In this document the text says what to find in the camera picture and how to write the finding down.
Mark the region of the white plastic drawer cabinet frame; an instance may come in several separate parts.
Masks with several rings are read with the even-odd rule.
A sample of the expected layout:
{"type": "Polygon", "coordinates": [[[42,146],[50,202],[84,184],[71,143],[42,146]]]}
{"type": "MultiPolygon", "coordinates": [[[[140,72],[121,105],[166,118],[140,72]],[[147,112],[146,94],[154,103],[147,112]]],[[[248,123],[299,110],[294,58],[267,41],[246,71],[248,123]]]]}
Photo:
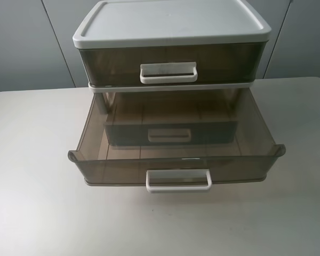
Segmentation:
{"type": "MultiPolygon", "coordinates": [[[[99,1],[73,35],[75,48],[114,49],[269,41],[271,27],[247,1],[99,1]]],[[[141,65],[138,87],[93,87],[93,93],[213,90],[249,83],[194,84],[194,62],[141,65]]]]}

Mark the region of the smoky transparent drawer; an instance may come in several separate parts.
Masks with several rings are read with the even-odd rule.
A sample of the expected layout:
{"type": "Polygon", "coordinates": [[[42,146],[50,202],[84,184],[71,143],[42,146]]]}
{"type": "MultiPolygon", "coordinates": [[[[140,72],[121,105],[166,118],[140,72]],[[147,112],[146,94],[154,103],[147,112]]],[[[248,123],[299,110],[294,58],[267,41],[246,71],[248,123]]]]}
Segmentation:
{"type": "Polygon", "coordinates": [[[93,87],[138,87],[141,65],[194,62],[194,84],[254,81],[264,42],[80,50],[93,87]]]}
{"type": "Polygon", "coordinates": [[[90,186],[208,191],[263,181],[286,152],[249,89],[120,92],[104,104],[96,93],[78,146],[68,152],[90,186]]]}

